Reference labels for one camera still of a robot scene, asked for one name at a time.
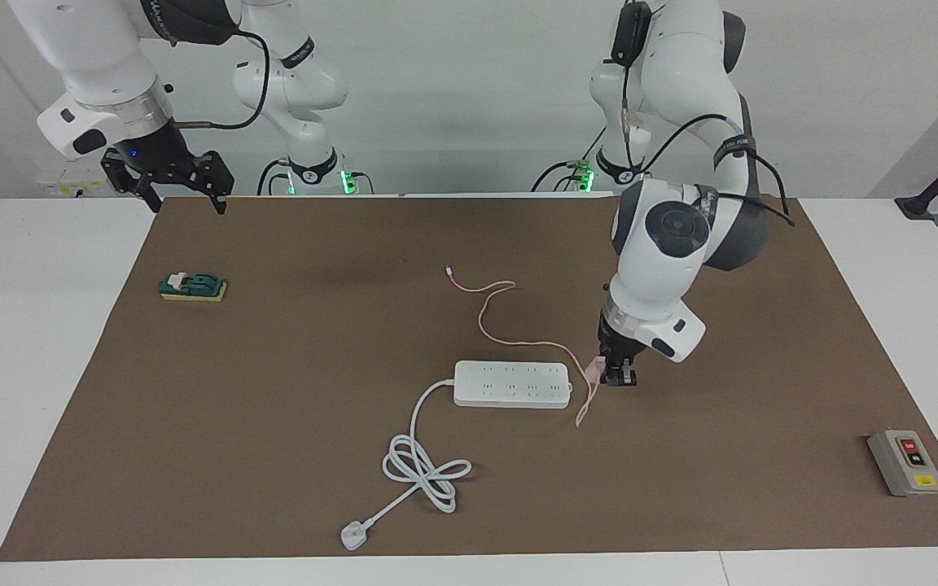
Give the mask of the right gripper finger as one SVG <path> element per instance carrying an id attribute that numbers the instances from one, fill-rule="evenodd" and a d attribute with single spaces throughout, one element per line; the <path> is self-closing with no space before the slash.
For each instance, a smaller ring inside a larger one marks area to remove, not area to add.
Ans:
<path id="1" fill-rule="evenodd" d="M 208 196 L 216 214 L 224 215 L 235 180 L 220 153 L 208 150 L 193 157 L 191 167 L 191 189 Z"/>
<path id="2" fill-rule="evenodd" d="M 144 201 L 153 214 L 159 214 L 161 197 L 153 188 L 150 173 L 138 172 L 134 177 L 118 150 L 105 150 L 101 167 L 116 193 L 133 195 Z"/>

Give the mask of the white power strip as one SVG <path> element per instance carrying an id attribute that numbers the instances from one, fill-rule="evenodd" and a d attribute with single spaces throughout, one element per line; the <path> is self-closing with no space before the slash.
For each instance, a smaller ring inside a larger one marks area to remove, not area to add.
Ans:
<path id="1" fill-rule="evenodd" d="M 563 409 L 571 391 L 567 366 L 561 363 L 459 361 L 454 368 L 459 407 Z"/>

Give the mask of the white box with yellow labels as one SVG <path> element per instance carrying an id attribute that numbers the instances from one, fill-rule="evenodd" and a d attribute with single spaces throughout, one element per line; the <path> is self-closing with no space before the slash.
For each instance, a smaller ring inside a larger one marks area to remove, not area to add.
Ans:
<path id="1" fill-rule="evenodd" d="M 48 198 L 109 198 L 114 190 L 107 179 L 88 172 L 59 175 L 42 174 L 36 180 L 37 188 Z"/>

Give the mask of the brown table mat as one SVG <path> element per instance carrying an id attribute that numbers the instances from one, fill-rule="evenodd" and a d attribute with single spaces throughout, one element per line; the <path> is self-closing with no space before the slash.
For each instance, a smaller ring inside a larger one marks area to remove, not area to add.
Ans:
<path id="1" fill-rule="evenodd" d="M 614 198 L 175 198 L 153 220 L 0 561 L 343 555 L 340 531 L 402 493 L 381 474 L 413 405 L 462 360 L 587 361 L 616 257 Z M 361 555 L 924 548 L 938 493 L 893 496 L 867 445 L 938 442 L 805 215 L 755 263 L 706 270 L 707 324 L 681 364 L 563 409 L 459 407 L 432 393 L 419 436 L 469 460 L 457 509 L 420 493 Z M 219 303 L 164 300 L 175 272 Z"/>

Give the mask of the green knife switch block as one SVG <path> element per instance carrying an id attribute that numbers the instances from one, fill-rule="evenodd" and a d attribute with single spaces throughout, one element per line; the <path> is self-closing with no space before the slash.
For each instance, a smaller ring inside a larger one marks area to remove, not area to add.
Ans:
<path id="1" fill-rule="evenodd" d="M 208 272 L 175 272 L 159 282 L 159 296 L 164 300 L 219 303 L 227 290 L 227 281 Z"/>

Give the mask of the grey on-off switch box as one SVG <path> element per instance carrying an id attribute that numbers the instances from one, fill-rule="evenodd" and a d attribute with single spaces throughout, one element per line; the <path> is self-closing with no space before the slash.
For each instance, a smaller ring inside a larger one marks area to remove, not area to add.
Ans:
<path id="1" fill-rule="evenodd" d="M 866 442 L 893 496 L 938 493 L 938 469 L 916 431 L 883 430 L 868 437 Z"/>

